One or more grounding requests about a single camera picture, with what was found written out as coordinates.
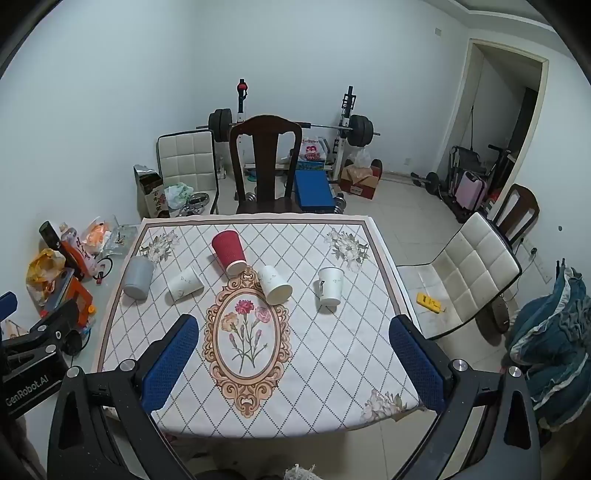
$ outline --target clothes pile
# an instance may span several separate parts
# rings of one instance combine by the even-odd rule
[[[540,427],[556,431],[576,419],[591,400],[591,298],[582,275],[563,262],[553,292],[517,314],[506,347],[527,370]]]

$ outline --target bottle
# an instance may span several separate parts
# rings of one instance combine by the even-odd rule
[[[60,225],[60,232],[62,245],[74,257],[82,272],[93,277],[98,266],[95,258],[85,250],[78,232],[65,223]]]

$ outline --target floral print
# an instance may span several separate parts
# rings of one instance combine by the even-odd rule
[[[178,245],[179,242],[177,234],[172,230],[166,235],[156,235],[147,246],[139,248],[139,254],[154,263],[166,261],[173,253],[173,245]]]
[[[332,244],[336,259],[345,260],[349,270],[359,270],[363,261],[368,258],[369,245],[357,241],[352,233],[339,233],[331,227],[324,241]]]
[[[269,323],[271,320],[271,312],[269,312],[269,309],[266,309],[265,307],[258,307],[255,309],[255,317],[262,323]]]
[[[371,391],[371,396],[365,402],[361,420],[376,421],[387,419],[397,413],[406,411],[407,405],[402,404],[402,398],[399,394],[396,396],[386,392],[385,395],[380,394],[375,388]]]
[[[224,332],[231,332],[232,327],[240,326],[240,319],[234,312],[230,312],[227,315],[224,315],[221,326]]]
[[[258,329],[255,332],[255,327],[261,322],[269,323],[272,317],[271,312],[265,307],[257,307],[255,309],[255,305],[250,300],[238,300],[234,310],[242,315],[242,318],[236,315],[236,313],[230,312],[222,318],[220,328],[224,332],[231,332],[228,338],[232,344],[232,348],[236,351],[236,355],[234,355],[232,360],[240,357],[240,370],[238,373],[241,374],[242,368],[244,367],[244,360],[248,359],[252,367],[256,368],[256,357],[268,347],[267,343],[259,347],[262,330]],[[255,320],[251,323],[248,319],[248,314],[253,310]]]
[[[250,313],[254,307],[255,305],[250,300],[238,300],[235,309],[238,313],[246,315]]]

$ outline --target screw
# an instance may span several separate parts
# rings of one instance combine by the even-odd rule
[[[132,360],[131,358],[128,358],[127,360],[123,360],[121,362],[121,364],[119,365],[119,368],[123,372],[129,372],[129,371],[133,370],[134,367],[135,367],[135,360]]]
[[[509,375],[519,378],[521,376],[521,370],[518,367],[509,367]]]
[[[468,370],[468,364],[466,363],[465,360],[454,360],[452,363],[452,366],[454,369],[456,369],[459,372],[465,372],[466,370]]]
[[[71,367],[68,369],[68,371],[66,372],[66,375],[69,378],[74,378],[75,376],[78,375],[78,373],[80,373],[80,368],[78,367]]]

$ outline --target gray cup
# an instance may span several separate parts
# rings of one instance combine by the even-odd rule
[[[150,292],[154,264],[142,255],[129,260],[123,276],[123,291],[134,300],[145,300]]]

